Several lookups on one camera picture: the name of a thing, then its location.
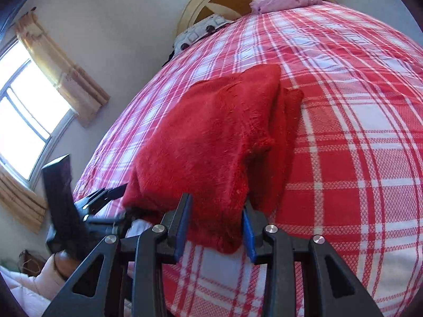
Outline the pink sleeved left forearm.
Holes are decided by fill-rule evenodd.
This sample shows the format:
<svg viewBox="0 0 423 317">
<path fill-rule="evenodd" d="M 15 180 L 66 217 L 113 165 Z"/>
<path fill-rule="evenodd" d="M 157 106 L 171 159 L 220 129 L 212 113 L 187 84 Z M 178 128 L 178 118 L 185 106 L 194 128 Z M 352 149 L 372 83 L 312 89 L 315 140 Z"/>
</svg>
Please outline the pink sleeved left forearm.
<svg viewBox="0 0 423 317">
<path fill-rule="evenodd" d="M 59 272 L 56 259 L 65 252 L 51 255 L 38 276 L 28 276 L 1 266 L 1 276 L 11 294 L 28 316 L 42 316 L 48 305 L 59 293 L 66 280 Z"/>
</svg>

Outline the person's left hand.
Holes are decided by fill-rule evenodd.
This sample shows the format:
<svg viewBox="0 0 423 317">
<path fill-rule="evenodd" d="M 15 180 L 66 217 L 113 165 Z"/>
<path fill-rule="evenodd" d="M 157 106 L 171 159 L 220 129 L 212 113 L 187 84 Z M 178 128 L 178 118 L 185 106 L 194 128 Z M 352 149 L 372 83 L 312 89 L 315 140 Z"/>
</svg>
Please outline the person's left hand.
<svg viewBox="0 0 423 317">
<path fill-rule="evenodd" d="M 53 255 L 54 266 L 58 274 L 67 280 L 81 264 L 79 260 L 73 259 L 65 251 Z"/>
</svg>

